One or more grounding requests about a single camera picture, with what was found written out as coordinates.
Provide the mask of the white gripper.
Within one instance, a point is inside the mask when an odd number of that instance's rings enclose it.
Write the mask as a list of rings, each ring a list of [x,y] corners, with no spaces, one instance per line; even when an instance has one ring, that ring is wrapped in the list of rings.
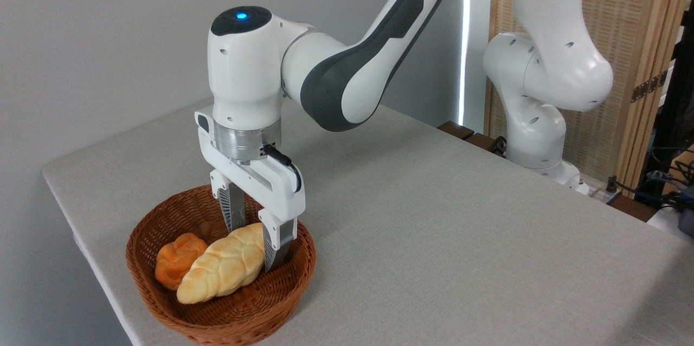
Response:
[[[297,238],[298,216],[305,211],[300,171],[267,140],[276,139],[280,124],[265,130],[234,131],[217,124],[211,110],[195,113],[203,158],[213,167],[211,193],[219,202],[229,233],[245,227],[245,194],[262,210],[265,271],[282,265]]]

